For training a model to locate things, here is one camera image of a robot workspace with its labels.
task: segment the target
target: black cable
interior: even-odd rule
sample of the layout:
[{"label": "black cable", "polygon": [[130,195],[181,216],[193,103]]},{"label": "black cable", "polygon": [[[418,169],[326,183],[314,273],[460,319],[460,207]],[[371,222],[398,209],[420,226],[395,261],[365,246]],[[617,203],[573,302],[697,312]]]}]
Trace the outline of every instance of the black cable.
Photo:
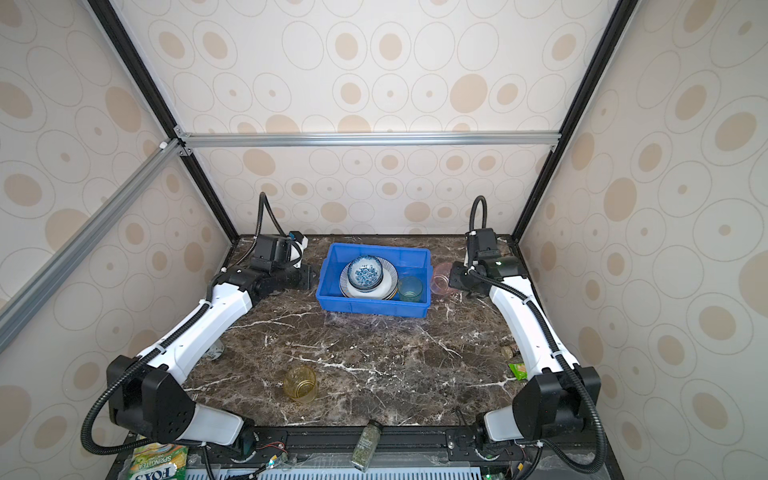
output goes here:
[{"label": "black cable", "polygon": [[208,480],[217,480],[214,475],[214,470],[210,467],[210,459],[208,458],[208,445],[203,445],[203,463],[205,463],[205,472],[208,474]]},{"label": "black cable", "polygon": [[531,463],[531,466],[528,467],[528,470],[526,470],[525,473],[523,473],[522,477],[515,478],[515,480],[525,480],[525,479],[527,479],[528,477],[531,476],[531,474],[536,469],[536,467],[538,467],[538,461],[541,460],[541,451],[542,450],[544,450],[544,447],[539,447],[538,448],[538,451],[536,452],[536,456],[533,458],[533,463]]},{"label": "black cable", "polygon": [[475,229],[475,214],[477,213],[478,204],[482,203],[482,228],[488,224],[488,203],[485,201],[485,197],[478,195],[475,201],[472,202],[472,209],[469,211],[469,231]]},{"label": "black cable", "polygon": [[[489,285],[493,285],[496,288],[507,291],[512,295],[518,297],[520,300],[522,300],[525,303],[525,305],[531,310],[531,312],[533,313],[533,316],[536,317],[536,321],[538,322],[539,328],[541,328],[541,332],[544,333],[544,337],[547,339],[547,344],[549,345],[549,349],[552,352],[560,351],[560,347],[555,342],[554,337],[552,336],[552,331],[550,331],[544,316],[541,314],[541,311],[539,311],[538,307],[536,306],[533,300],[528,298],[528,296],[526,296],[520,290],[517,290],[507,285],[506,283],[502,283],[492,278],[488,278],[485,275],[481,275],[477,270],[471,269],[468,271],[468,273],[474,278],[482,282],[488,283]],[[578,378],[578,376],[576,375],[576,372],[573,371],[571,366],[568,365],[568,362],[565,360],[565,358],[561,354],[555,355],[554,358],[560,364],[560,367],[563,369],[563,372],[565,372],[565,375],[568,377],[568,380],[576,388],[576,391],[581,397],[581,401],[584,402],[584,404],[587,406],[587,410],[589,410],[589,415],[592,418],[592,424],[594,425],[594,436],[595,436],[594,458],[592,459],[591,462],[589,462],[586,465],[577,463],[571,460],[571,458],[568,457],[565,454],[565,452],[563,452],[560,449],[560,447],[558,447],[552,441],[542,440],[542,442],[546,444],[546,446],[551,448],[554,451],[554,453],[560,458],[560,460],[562,460],[563,463],[571,467],[573,470],[579,473],[590,475],[600,470],[600,468],[605,463],[605,457],[607,456],[607,440],[605,439],[605,429],[603,427],[603,422],[600,420],[600,416],[598,415],[598,409],[597,407],[595,407],[592,397],[589,396],[589,392],[587,392],[586,387],[584,387],[584,383],[582,383],[581,380]]]},{"label": "black cable", "polygon": [[[217,284],[217,281],[219,280],[219,277],[222,275],[222,273],[219,273],[216,275],[211,281],[208,283],[208,287],[206,288],[205,292],[205,300],[207,302],[210,302],[214,297],[214,285]],[[163,340],[160,345],[163,349],[168,348],[173,342],[175,342],[180,336],[182,336],[189,328],[192,327],[198,321],[206,311],[208,311],[208,303],[203,303],[200,305],[200,309],[192,315],[192,317],[184,322],[184,325],[180,326],[178,329],[176,329],[173,333],[171,333],[165,340]],[[132,450],[137,447],[141,447],[143,445],[147,445],[149,443],[153,443],[154,440],[152,439],[141,439],[136,440],[135,442],[125,443],[123,445],[115,445],[106,447],[103,445],[99,445],[96,443],[96,441],[93,439],[93,427],[94,422],[96,421],[96,417],[98,413],[101,411],[102,408],[104,408],[104,405],[107,404],[110,397],[114,394],[115,390],[120,388],[124,383],[126,383],[128,380],[133,378],[133,376],[142,368],[144,368],[154,357],[160,355],[161,350],[158,348],[152,349],[147,355],[141,357],[136,363],[128,367],[127,370],[118,378],[115,380],[111,385],[107,387],[107,389],[102,393],[98,399],[96,399],[96,402],[93,404],[90,410],[88,410],[88,413],[85,414],[85,418],[83,420],[83,426],[80,429],[80,443],[82,443],[83,448],[86,452],[90,452],[94,455],[114,455],[116,453],[124,452],[126,450]]]},{"label": "black cable", "polygon": [[259,467],[259,469],[256,470],[253,473],[243,473],[242,475],[236,475],[234,477],[227,477],[227,480],[254,480],[264,470],[266,470],[266,465],[263,465],[263,466]]},{"label": "black cable", "polygon": [[266,194],[264,192],[261,192],[261,194],[259,194],[259,213],[256,219],[256,232],[253,234],[253,242],[248,248],[248,251],[244,253],[243,256],[241,256],[240,259],[238,259],[237,262],[235,262],[233,265],[240,265],[240,262],[248,258],[250,254],[253,253],[253,250],[256,248],[256,241],[258,240],[259,235],[261,234],[261,225],[264,220],[264,208],[266,208],[266,212],[269,214],[270,219],[272,219],[272,223],[274,224],[275,228],[277,228],[277,231],[280,233],[280,236],[281,237],[286,236],[286,233],[283,231],[283,228],[280,226],[280,223],[278,223],[277,219],[275,218],[275,214],[272,213],[272,207],[270,206],[269,199],[266,198]]}]

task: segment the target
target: yellow glass cup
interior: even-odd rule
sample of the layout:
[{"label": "yellow glass cup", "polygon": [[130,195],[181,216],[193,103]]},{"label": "yellow glass cup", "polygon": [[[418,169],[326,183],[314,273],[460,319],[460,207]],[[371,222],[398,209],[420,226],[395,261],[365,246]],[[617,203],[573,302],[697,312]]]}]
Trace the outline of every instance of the yellow glass cup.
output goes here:
[{"label": "yellow glass cup", "polygon": [[312,402],[317,396],[315,371],[306,365],[295,366],[288,370],[283,380],[283,391],[299,403]]}]

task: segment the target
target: blue plastic crate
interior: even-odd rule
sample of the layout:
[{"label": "blue plastic crate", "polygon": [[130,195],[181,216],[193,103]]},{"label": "blue plastic crate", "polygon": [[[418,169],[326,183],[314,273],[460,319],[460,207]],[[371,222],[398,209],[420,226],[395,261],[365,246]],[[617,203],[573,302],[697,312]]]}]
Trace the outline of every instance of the blue plastic crate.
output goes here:
[{"label": "blue plastic crate", "polygon": [[[421,302],[401,302],[399,294],[392,300],[346,298],[339,288],[339,277],[346,264],[361,255],[374,255],[388,260],[397,274],[415,276],[422,281]],[[324,310],[346,313],[371,313],[376,315],[410,316],[424,318],[432,302],[429,279],[432,278],[432,254],[426,248],[377,247],[354,243],[333,243],[328,257],[323,261],[316,297]]]}]

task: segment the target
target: glass cup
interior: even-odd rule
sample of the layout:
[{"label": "glass cup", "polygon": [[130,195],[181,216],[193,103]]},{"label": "glass cup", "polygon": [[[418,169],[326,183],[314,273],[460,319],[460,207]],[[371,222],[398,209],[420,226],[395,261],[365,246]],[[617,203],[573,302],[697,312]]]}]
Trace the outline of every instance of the glass cup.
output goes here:
[{"label": "glass cup", "polygon": [[312,402],[317,396],[315,371],[306,365],[295,366],[288,370],[283,380],[283,391],[299,403]]},{"label": "glass cup", "polygon": [[415,276],[404,276],[397,282],[401,302],[421,302],[424,285]]},{"label": "glass cup", "polygon": [[429,281],[429,289],[435,295],[448,295],[449,293],[458,292],[457,289],[451,288],[448,283],[451,279],[451,268],[453,263],[445,262],[440,263],[432,272],[432,279]]}]

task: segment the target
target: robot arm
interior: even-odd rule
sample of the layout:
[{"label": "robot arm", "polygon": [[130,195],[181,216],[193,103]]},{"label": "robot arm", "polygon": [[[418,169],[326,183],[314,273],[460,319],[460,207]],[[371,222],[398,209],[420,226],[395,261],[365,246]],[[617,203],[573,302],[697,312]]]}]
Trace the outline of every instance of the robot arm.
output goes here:
[{"label": "robot arm", "polygon": [[[465,262],[453,263],[449,284],[491,297],[518,344],[528,372],[528,382],[511,405],[478,419],[485,443],[547,439],[584,430],[594,421],[588,402],[578,390],[586,392],[594,406],[600,377],[594,368],[581,367],[553,332],[523,266],[515,257],[502,257],[493,229],[467,233]],[[576,386],[574,379],[581,385]]]},{"label": "robot arm", "polygon": [[[259,236],[248,266],[220,274],[210,303],[201,300],[168,334],[138,354],[141,358],[155,349],[161,351],[109,399],[112,422],[156,442],[214,443],[233,458],[247,458],[253,451],[253,422],[195,402],[181,384],[221,334],[263,298],[276,290],[310,288],[310,268],[300,261],[306,247],[307,239],[298,232],[289,237]],[[163,348],[164,340],[204,304],[207,309],[202,316]],[[137,358],[116,358],[107,369],[108,383],[120,379]]]},{"label": "robot arm", "polygon": [[[528,295],[531,301],[543,312],[543,309],[534,297],[529,279],[522,276],[508,276],[504,278],[504,283]],[[546,369],[549,372],[562,371],[562,367],[560,367],[560,364],[552,355],[552,350],[549,348],[544,332],[541,331],[541,327],[538,325],[533,312],[518,297],[498,287],[491,287],[490,297],[491,301],[502,312],[504,320],[507,321],[507,326],[509,326],[509,330],[512,332],[515,342],[520,349],[528,377],[541,375]],[[546,317],[545,321],[550,331],[552,331],[552,336],[565,359],[572,366],[578,365],[578,360],[565,348],[565,345],[560,341],[558,334],[554,332],[552,325],[550,325]]]}]

